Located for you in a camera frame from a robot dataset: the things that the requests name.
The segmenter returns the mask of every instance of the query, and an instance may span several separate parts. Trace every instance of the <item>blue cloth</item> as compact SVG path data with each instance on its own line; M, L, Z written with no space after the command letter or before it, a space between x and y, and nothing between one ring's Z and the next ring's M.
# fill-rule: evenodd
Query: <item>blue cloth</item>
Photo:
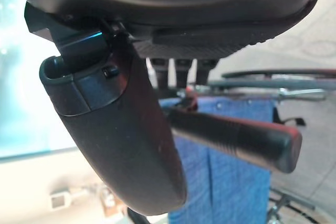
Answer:
M162 104L177 100L165 100ZM271 122L272 101L200 98L200 112ZM177 137L188 185L185 206L169 214L170 224L265 224L270 172Z

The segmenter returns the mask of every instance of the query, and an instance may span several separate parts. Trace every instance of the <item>glass pane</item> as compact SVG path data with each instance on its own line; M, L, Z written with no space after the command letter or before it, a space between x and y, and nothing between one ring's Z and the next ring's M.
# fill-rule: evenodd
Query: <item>glass pane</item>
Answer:
M0 0L0 158L75 144L39 81L55 45L28 32L25 0Z

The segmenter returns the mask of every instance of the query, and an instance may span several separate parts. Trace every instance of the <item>floor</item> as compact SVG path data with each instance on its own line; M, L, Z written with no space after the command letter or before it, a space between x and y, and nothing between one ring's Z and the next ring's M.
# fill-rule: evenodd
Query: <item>floor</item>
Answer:
M221 60L211 78L246 69L335 68L335 31L336 0L319 0L313 12L290 31ZM301 129L303 146L296 171L291 175L273 174L273 185L311 199L335 215L336 97L322 103L285 102L280 115L303 117L308 126Z

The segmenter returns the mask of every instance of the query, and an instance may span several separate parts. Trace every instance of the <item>ribbed grip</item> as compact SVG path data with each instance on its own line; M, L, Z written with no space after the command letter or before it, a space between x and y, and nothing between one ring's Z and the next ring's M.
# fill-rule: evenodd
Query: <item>ribbed grip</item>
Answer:
M252 164L283 173L296 167L302 143L296 128L178 109L168 120L175 135Z

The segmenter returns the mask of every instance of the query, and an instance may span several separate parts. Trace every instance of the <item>adjustment lever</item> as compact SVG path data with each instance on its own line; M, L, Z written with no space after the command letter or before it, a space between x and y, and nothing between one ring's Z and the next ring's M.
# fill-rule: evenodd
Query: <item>adjustment lever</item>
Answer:
M302 135L294 127L165 108L173 134L266 169L295 170Z
M182 165L146 67L126 35L111 40L110 55L75 72L62 57L46 59L40 79L87 161L121 200L146 216L180 208Z

